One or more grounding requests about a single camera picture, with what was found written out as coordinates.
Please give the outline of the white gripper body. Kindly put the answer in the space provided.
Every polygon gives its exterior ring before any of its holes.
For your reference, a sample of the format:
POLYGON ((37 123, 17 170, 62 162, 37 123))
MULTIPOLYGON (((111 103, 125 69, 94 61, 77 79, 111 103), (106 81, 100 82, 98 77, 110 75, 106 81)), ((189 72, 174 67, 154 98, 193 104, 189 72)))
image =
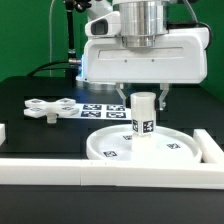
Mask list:
POLYGON ((199 83, 207 76, 206 28, 171 29, 152 47, 127 48, 114 11, 85 25, 83 75, 90 82, 199 83))

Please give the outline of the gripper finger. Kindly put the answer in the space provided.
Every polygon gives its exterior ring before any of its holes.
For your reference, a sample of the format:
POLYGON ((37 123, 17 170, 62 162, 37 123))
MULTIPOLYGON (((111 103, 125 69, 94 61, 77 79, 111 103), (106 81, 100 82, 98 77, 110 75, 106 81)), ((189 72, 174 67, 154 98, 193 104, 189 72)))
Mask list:
POLYGON ((157 108, 160 110, 160 111, 163 111, 166 107, 166 102, 165 102, 165 99, 166 99, 166 96, 169 92, 169 89, 170 89, 170 85, 168 83, 161 83, 160 84, 160 96, 157 100, 158 102, 158 106, 157 108))
POLYGON ((116 91, 118 95, 120 96, 122 100, 122 104, 124 107, 129 107, 130 106, 130 94, 128 92, 128 89, 125 84, 123 83, 117 83, 115 85, 116 91))

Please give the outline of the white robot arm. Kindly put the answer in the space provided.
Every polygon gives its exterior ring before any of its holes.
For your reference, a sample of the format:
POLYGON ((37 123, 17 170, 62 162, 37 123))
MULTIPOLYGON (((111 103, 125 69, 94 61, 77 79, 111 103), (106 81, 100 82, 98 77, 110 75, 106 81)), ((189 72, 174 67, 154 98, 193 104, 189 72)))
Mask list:
POLYGON ((159 84, 158 107, 164 109, 169 88, 200 83, 207 76, 210 27, 193 17, 171 22, 171 4, 188 0, 91 0, 82 56, 82 78, 112 83, 159 84))

